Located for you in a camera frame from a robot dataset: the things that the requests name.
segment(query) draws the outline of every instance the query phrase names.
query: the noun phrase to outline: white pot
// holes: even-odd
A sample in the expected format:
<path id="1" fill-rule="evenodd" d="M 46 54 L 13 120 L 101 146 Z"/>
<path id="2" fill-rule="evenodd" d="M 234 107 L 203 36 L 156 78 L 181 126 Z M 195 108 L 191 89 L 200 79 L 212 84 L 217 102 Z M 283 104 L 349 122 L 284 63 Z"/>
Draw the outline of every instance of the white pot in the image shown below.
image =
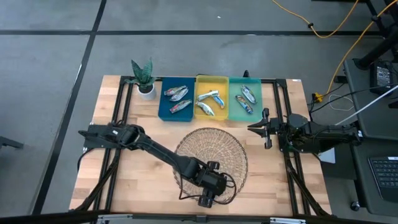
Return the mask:
<path id="1" fill-rule="evenodd" d="M 137 86 L 137 91 L 143 100 L 153 100 L 156 97 L 156 89 L 154 84 L 152 84 L 152 90 L 149 93 L 141 93 L 139 91 L 138 86 Z"/>

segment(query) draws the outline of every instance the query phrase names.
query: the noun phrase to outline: blue tray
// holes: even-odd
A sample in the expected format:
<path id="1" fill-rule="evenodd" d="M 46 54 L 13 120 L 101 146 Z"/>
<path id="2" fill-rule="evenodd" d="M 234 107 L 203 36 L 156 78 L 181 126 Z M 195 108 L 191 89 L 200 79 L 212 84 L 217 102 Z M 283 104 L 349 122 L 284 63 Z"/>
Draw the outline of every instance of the blue tray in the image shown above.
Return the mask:
<path id="1" fill-rule="evenodd" d="M 165 96 L 164 91 L 169 88 L 186 85 L 188 93 L 179 101 L 170 101 L 171 96 Z M 159 103 L 159 118 L 163 121 L 184 121 L 190 122 L 193 118 L 193 96 L 195 93 L 195 79 L 194 78 L 180 78 L 180 77 L 167 77 L 162 80 L 162 91 L 160 94 Z M 192 103 L 186 108 L 172 114 L 170 108 L 181 102 L 182 100 L 192 100 Z"/>

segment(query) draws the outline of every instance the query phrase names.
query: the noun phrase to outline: fish toy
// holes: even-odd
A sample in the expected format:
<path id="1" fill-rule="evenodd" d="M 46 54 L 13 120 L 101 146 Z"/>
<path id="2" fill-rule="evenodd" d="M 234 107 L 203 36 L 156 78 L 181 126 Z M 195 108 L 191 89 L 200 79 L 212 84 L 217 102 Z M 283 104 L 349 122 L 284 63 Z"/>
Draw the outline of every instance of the fish toy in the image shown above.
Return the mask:
<path id="1" fill-rule="evenodd" d="M 176 105 L 174 105 L 172 108 L 170 108 L 170 112 L 175 113 L 177 111 L 180 111 L 180 110 L 186 108 L 191 103 L 192 103 L 192 100 L 183 100 L 183 101 L 177 103 Z"/>
<path id="2" fill-rule="evenodd" d="M 214 112 L 213 112 L 213 110 L 209 107 L 209 105 L 207 105 L 207 104 L 205 104 L 205 103 L 202 103 L 202 102 L 199 102 L 199 101 L 197 101 L 196 104 L 197 104 L 207 115 L 210 115 L 210 116 L 214 116 L 214 115 L 215 115 Z"/>
<path id="3" fill-rule="evenodd" d="M 219 96 L 213 96 L 213 99 L 219 104 L 221 109 L 224 109 L 224 101 Z"/>
<path id="4" fill-rule="evenodd" d="M 170 101 L 178 101 L 181 100 L 188 93 L 188 88 L 184 88 L 178 92 L 176 92 L 171 98 Z"/>
<path id="5" fill-rule="evenodd" d="M 172 95 L 176 94 L 178 91 L 180 91 L 186 87 L 187 87 L 186 85 L 183 85 L 183 86 L 179 86 L 179 87 L 169 88 L 168 90 L 164 91 L 164 95 L 172 96 Z"/>
<path id="6" fill-rule="evenodd" d="M 206 98 L 208 98 L 209 96 L 219 96 L 218 90 L 210 90 L 210 92 L 199 95 L 197 100 L 198 101 L 202 101 Z"/>
<path id="7" fill-rule="evenodd" d="M 246 102 L 242 95 L 236 95 L 236 100 L 241 104 L 241 106 L 248 112 L 249 114 L 253 114 L 253 109 L 251 106 Z"/>
<path id="8" fill-rule="evenodd" d="M 250 103 L 256 104 L 256 97 L 254 96 L 253 92 L 245 85 L 242 85 L 242 93 L 243 95 L 250 101 Z"/>

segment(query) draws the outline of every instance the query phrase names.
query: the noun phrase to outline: wooden table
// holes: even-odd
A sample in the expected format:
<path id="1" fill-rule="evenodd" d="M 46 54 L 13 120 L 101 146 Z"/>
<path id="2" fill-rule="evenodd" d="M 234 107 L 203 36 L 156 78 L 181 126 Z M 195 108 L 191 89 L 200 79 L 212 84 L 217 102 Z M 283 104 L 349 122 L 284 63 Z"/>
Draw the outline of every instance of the wooden table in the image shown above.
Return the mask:
<path id="1" fill-rule="evenodd" d="M 118 92 L 120 76 L 103 77 L 93 115 L 95 124 L 111 121 L 114 102 Z M 242 191 L 229 205 L 214 205 L 203 208 L 194 200 L 179 200 L 179 187 L 173 177 L 172 168 L 142 150 L 123 150 L 121 153 L 116 185 L 112 201 L 112 212 L 166 213 L 207 215 L 291 216 L 289 188 L 282 153 L 276 136 L 272 136 L 273 147 L 264 149 L 264 138 L 246 129 L 249 123 L 236 121 L 207 121 L 193 119 L 190 123 L 164 122 L 158 118 L 159 94 L 162 82 L 156 82 L 157 98 L 142 101 L 134 87 L 128 124 L 138 124 L 153 140 L 174 151 L 185 135 L 204 127 L 220 128 L 235 136 L 244 147 L 248 157 L 248 177 Z M 287 80 L 291 109 L 308 117 L 307 104 L 300 80 Z M 286 114 L 282 89 L 279 90 L 282 111 Z M 271 84 L 262 84 L 262 104 L 268 107 L 270 118 L 277 117 L 274 92 Z M 124 102 L 121 102 L 119 117 Z M 98 182 L 104 149 L 94 149 L 87 154 L 80 166 L 70 208 L 76 208 L 88 196 Z M 329 199 L 319 161 L 312 155 L 301 155 L 305 183 L 317 202 L 327 212 Z M 300 191 L 296 186 L 299 211 L 302 211 Z M 100 208 L 104 208 L 108 185 L 105 185 Z"/>

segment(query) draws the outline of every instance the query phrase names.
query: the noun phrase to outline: woven basket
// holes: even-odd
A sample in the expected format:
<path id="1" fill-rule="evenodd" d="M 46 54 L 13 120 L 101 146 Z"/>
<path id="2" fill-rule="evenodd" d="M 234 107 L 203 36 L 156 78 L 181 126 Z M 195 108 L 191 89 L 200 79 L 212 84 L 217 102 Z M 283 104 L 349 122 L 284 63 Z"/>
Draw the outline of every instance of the woven basket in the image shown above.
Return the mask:
<path id="1" fill-rule="evenodd" d="M 182 139 L 175 153 L 180 156 L 196 157 L 204 163 L 219 162 L 220 169 L 217 172 L 225 172 L 232 176 L 236 183 L 237 193 L 243 188 L 248 175 L 248 158 L 242 145 L 230 133 L 216 128 L 194 130 Z M 180 174 L 175 169 L 173 174 L 180 187 Z M 201 195 L 202 191 L 203 188 L 183 180 L 185 194 Z M 215 199 L 219 202 L 227 202 L 233 194 L 234 189 L 227 187 L 224 193 Z"/>

